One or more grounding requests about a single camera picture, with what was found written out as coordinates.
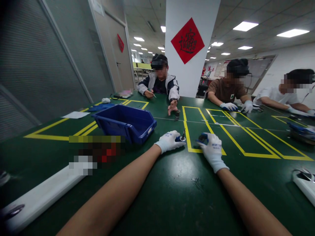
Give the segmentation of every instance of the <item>paper sheet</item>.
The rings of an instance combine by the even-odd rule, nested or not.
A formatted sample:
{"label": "paper sheet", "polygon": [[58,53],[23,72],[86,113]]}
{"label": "paper sheet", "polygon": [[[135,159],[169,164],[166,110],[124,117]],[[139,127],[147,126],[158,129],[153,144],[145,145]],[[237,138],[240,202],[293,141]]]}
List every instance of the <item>paper sheet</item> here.
{"label": "paper sheet", "polygon": [[69,113],[68,115],[62,116],[61,118],[70,118],[70,119],[79,119],[86,115],[90,114],[89,112],[79,112],[79,111],[73,111]]}

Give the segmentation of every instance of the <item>red sign on door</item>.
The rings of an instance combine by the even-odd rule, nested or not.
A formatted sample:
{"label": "red sign on door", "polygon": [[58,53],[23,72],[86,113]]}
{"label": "red sign on door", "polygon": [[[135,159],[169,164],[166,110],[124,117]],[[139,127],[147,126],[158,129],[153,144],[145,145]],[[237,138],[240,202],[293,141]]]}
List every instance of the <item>red sign on door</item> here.
{"label": "red sign on door", "polygon": [[184,64],[189,62],[204,47],[203,40],[192,18],[175,35],[171,43]]}
{"label": "red sign on door", "polygon": [[120,38],[120,36],[119,36],[119,34],[117,34],[117,37],[118,37],[118,44],[119,44],[119,48],[120,48],[120,50],[121,50],[121,52],[123,52],[124,51],[124,43],[123,43],[123,41],[121,40],[121,38]]}

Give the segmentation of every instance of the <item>green table surface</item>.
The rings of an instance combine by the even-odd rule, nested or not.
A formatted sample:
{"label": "green table surface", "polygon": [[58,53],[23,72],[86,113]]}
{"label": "green table surface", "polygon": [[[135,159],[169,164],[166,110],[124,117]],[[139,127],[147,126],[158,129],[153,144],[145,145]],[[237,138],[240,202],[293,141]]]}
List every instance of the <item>green table surface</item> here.
{"label": "green table surface", "polygon": [[[200,150],[195,140],[202,132],[209,132],[209,127],[222,140],[222,147],[226,153],[222,158],[231,172],[280,222],[293,235],[300,235],[301,232],[305,235],[315,234],[315,208],[291,179],[292,171],[296,168],[306,167],[315,173],[313,161],[315,150],[314,146],[287,137],[289,132],[285,122],[288,121],[288,113],[282,114],[264,107],[262,113],[253,111],[247,116],[251,121],[241,114],[231,114],[239,125],[245,127],[241,128],[235,126],[233,119],[227,118],[219,111],[220,108],[210,101],[181,97],[178,102],[178,108],[181,110],[180,119],[175,121],[174,113],[171,116],[167,114],[166,95],[156,94],[156,98],[149,100],[138,92],[134,93],[128,98],[134,101],[129,102],[127,106],[142,108],[145,105],[143,102],[149,102],[145,110],[150,111],[157,120],[157,127],[147,141],[142,146],[126,145],[125,155],[117,157],[113,163],[106,163],[103,169],[93,170],[92,176],[85,177],[73,187],[25,228],[22,235],[55,235],[111,177],[148,150],[161,135],[171,130],[182,133],[185,125],[191,149],[186,145],[158,158],[141,191],[112,231],[112,235],[248,234],[220,180],[213,173],[203,154],[198,153]],[[206,109],[214,109],[209,110],[209,113],[213,115],[217,124]],[[11,180],[1,187],[1,191],[6,193],[6,199],[1,207],[31,190],[73,160],[74,146],[68,141],[24,137],[60,120],[62,118],[1,143],[5,170],[12,175]],[[91,122],[93,118],[90,115],[77,120],[69,119],[39,134],[74,135]],[[298,122],[315,125],[309,118],[303,118]],[[89,133],[102,134],[102,130],[98,128]]]}

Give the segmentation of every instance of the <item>brown t-shirt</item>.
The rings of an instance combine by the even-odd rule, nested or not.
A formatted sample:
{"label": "brown t-shirt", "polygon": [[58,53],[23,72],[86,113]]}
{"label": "brown t-shirt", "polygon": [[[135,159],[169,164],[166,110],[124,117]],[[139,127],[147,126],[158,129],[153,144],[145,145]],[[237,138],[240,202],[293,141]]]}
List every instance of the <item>brown t-shirt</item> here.
{"label": "brown t-shirt", "polygon": [[234,102],[235,97],[239,99],[247,94],[240,84],[225,86],[223,78],[212,81],[206,91],[207,97],[208,92],[214,92],[215,96],[224,103]]}

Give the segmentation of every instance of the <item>blue storage box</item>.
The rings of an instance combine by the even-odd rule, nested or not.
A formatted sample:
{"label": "blue storage box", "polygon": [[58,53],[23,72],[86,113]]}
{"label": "blue storage box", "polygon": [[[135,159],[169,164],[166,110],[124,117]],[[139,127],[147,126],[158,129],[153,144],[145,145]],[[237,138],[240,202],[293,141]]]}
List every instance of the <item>blue storage box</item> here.
{"label": "blue storage box", "polygon": [[157,125],[149,111],[115,105],[93,114],[105,135],[125,136],[130,143],[143,144]]}

